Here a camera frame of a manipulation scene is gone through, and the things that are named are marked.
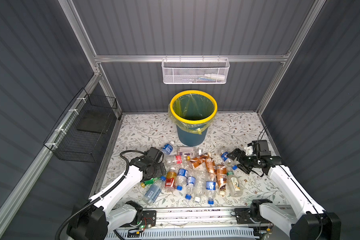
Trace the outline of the small pepsi bottle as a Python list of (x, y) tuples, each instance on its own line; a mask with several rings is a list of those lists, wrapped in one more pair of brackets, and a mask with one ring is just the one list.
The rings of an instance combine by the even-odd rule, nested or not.
[(228, 152), (225, 149), (220, 150), (220, 156), (224, 162), (224, 165), (228, 168), (232, 168), (233, 170), (236, 170), (238, 167), (236, 165), (236, 162), (228, 157)]

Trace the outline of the orange juice bottle red label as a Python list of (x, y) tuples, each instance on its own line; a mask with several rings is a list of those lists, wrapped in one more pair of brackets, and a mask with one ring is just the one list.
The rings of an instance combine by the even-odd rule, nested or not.
[(177, 171), (175, 167), (170, 167), (170, 170), (166, 176), (165, 182), (165, 191), (166, 192), (173, 192), (176, 189), (176, 177)]

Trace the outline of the light blue tinted bottle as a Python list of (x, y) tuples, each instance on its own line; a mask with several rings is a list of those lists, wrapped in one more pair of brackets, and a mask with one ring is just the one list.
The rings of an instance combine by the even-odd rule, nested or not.
[(165, 181), (166, 177), (162, 176), (150, 186), (150, 188), (147, 190), (146, 194), (143, 197), (143, 201), (146, 204), (151, 205), (156, 201), (156, 199), (164, 189)]

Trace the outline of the milky tea bottle green cap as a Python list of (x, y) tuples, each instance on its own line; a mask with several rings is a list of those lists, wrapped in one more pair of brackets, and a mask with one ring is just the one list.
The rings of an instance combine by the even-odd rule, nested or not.
[(240, 187), (239, 179), (235, 176), (232, 167), (227, 167), (227, 185), (231, 197), (238, 198), (243, 195)]

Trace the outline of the clear unlabeled bottle white cap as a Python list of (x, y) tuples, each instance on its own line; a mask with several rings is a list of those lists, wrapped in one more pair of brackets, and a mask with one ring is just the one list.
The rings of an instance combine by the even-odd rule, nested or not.
[(206, 183), (206, 173), (197, 171), (196, 173), (196, 184), (194, 186), (194, 201), (198, 204), (201, 203), (201, 198), (204, 193)]

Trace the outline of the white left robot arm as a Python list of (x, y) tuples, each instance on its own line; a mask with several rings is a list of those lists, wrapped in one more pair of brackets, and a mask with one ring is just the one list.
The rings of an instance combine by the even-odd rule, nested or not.
[(165, 174), (163, 162), (148, 162), (146, 157), (127, 162), (128, 169), (81, 207), (73, 209), (67, 235), (74, 240), (104, 240), (107, 234), (123, 225), (141, 223), (143, 207), (133, 201), (114, 209), (120, 199), (137, 183)]

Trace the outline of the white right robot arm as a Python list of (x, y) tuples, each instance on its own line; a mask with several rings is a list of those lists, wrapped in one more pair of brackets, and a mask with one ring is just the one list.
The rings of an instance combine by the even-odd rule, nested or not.
[(277, 207), (268, 199), (253, 200), (249, 216), (255, 223), (269, 221), (282, 230), (291, 240), (338, 240), (341, 236), (341, 220), (335, 213), (327, 212), (318, 204), (282, 164), (279, 156), (260, 151), (247, 155), (235, 149), (224, 157), (237, 160), (243, 172), (261, 169), (285, 195), (294, 215)]

